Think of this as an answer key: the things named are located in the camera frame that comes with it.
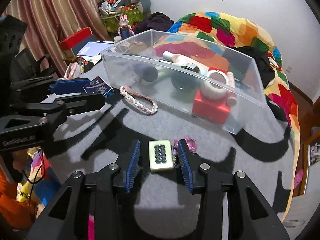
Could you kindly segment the blue card box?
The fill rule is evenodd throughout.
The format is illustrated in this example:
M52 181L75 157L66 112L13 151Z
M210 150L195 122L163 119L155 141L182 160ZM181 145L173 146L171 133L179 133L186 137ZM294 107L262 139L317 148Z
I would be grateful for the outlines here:
M107 84L102 78L96 77L83 87L87 94L101 94L105 98L109 98L114 94L113 88Z

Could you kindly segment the pink rabbit toy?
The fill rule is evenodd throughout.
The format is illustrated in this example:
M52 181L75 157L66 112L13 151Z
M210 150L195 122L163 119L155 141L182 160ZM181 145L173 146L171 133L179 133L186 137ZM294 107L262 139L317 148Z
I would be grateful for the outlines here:
M132 30L131 25L129 24L129 20L126 14L119 16L118 34L121 36L122 40L130 38L135 34Z

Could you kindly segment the clear plastic storage box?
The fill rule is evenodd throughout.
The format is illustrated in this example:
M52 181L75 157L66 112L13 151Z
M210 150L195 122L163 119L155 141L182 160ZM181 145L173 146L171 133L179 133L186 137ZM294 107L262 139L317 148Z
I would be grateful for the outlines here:
M266 106L255 60L233 48L148 30L101 52L110 85L236 134Z

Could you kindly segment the beige cosmetic tube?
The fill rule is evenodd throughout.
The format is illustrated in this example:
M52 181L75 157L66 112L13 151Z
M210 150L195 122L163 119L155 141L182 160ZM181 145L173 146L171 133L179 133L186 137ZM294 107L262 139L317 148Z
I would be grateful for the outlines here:
M201 75L206 75L209 71L208 66L181 54L173 54L169 51L164 51L162 57L179 67L191 70Z

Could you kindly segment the dark purple clothing pile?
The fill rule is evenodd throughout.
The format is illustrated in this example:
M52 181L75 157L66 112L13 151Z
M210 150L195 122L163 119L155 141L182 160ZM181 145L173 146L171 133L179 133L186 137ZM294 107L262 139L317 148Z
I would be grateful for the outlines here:
M144 20L139 22L133 29L135 34L142 33L147 30L168 31L174 21L162 12L155 12Z

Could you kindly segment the red flat box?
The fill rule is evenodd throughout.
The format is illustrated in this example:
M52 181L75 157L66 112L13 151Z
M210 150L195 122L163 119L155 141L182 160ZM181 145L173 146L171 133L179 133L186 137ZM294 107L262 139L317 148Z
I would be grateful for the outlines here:
M60 42L60 47L62 50L70 50L72 47L91 35L92 31L90 27L82 28L73 35L62 40Z

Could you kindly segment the dark green spray bottle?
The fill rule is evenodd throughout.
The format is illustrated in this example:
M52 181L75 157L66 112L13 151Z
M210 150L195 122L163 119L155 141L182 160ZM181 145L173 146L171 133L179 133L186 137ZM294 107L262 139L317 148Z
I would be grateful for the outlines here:
M175 71L172 73L171 83L175 89L185 91L198 89L200 85L198 78L179 71Z

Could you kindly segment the striped pink curtain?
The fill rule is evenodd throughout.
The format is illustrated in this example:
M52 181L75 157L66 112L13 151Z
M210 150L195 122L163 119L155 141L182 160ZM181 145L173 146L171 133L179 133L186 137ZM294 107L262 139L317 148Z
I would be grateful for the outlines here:
M3 15L27 24L21 47L28 48L35 59L44 54L52 58L60 74L67 70L60 42L80 29L89 27L98 41L110 36L100 18L101 0L11 0Z

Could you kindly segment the black clothing pile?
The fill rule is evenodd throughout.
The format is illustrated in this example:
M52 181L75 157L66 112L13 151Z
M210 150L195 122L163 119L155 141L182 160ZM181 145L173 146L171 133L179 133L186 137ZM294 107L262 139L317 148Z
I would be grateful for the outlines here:
M255 60L264 88L266 88L268 84L274 80L276 74L275 71L271 68L268 56L265 52L250 46L244 46L234 49L238 52L252 57Z

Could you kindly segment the pink hair clip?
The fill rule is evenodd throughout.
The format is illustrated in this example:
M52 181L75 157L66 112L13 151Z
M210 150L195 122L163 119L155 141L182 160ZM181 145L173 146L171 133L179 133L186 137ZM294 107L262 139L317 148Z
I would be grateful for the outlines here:
M196 152L198 148L198 144L196 143L196 141L189 136L186 136L183 139L186 141L190 152ZM178 148L178 140L174 140L173 155L178 154L177 148Z

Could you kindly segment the colourful patchwork quilt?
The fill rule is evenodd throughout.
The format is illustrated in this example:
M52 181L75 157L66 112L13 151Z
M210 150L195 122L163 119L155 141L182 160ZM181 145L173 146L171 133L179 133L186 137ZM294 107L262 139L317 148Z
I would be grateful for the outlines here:
M200 155L217 169L244 169L285 218L293 195L293 177L300 147L298 105L282 69L281 53L269 33L245 18L222 12L197 12L178 20L168 31L211 41L228 48L254 47L267 54L275 78L264 89L266 106L236 134L171 107L163 108L152 135L196 140Z

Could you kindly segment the red pouch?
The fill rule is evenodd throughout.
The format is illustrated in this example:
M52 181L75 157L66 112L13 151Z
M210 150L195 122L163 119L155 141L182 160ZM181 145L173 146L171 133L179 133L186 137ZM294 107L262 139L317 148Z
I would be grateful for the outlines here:
M201 94L200 88L195 94L193 102L193 115L208 119L218 124L224 124L231 112L231 107L226 103L227 94L220 100L212 100Z

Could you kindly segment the grey black blanket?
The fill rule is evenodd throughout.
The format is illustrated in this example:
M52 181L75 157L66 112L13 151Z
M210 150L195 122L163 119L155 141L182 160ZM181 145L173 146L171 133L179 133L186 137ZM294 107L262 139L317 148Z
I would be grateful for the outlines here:
M70 116L44 153L64 182L77 170L101 170L139 140L142 170L120 215L124 239L193 239L200 197L189 193L180 171L151 172L148 148L152 140L174 142L187 136L197 143L202 160L218 171L244 171L284 218L295 145L284 112L271 102L257 107L245 127L231 134L166 105L148 116L115 92L101 110Z

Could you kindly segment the pink croc shoe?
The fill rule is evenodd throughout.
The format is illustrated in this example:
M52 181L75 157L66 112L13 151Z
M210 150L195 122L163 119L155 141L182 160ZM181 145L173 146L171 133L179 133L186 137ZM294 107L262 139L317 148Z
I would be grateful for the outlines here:
M299 184L302 182L303 174L304 174L304 170L302 168L298 170L298 172L296 173L294 177L294 188L297 188Z

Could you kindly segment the white tape roll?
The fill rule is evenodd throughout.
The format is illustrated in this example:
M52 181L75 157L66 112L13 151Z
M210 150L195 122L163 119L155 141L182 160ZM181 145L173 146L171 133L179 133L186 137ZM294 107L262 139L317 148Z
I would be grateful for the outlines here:
M220 70L209 70L206 74L206 77L215 82L220 82L226 86L229 85L229 78ZM227 89L213 81L210 82L209 80L203 80L200 86L200 92L209 99L220 100L226 96Z

